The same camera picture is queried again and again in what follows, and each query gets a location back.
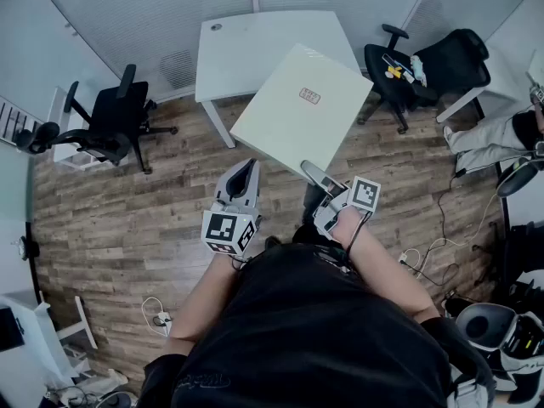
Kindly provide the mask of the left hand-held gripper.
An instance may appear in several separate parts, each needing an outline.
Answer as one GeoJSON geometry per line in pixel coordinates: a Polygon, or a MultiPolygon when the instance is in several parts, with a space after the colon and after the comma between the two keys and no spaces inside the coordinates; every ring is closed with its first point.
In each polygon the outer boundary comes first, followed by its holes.
{"type": "Polygon", "coordinates": [[[210,251],[230,256],[245,254],[260,222],[255,208],[259,181],[260,161],[255,158],[240,161],[219,178],[214,191],[218,200],[203,212],[202,218],[201,241],[210,251]]]}

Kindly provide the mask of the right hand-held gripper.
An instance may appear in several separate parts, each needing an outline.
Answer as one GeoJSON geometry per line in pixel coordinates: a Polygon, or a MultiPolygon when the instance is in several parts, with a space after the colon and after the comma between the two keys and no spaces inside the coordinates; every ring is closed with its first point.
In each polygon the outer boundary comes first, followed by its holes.
{"type": "Polygon", "coordinates": [[[355,176],[352,185],[348,186],[337,182],[311,161],[303,160],[300,167],[314,185],[326,194],[313,213],[314,225],[326,239],[332,239],[331,231],[337,225],[338,214],[346,207],[355,207],[359,212],[365,212],[365,222],[376,211],[380,184],[355,176]]]}

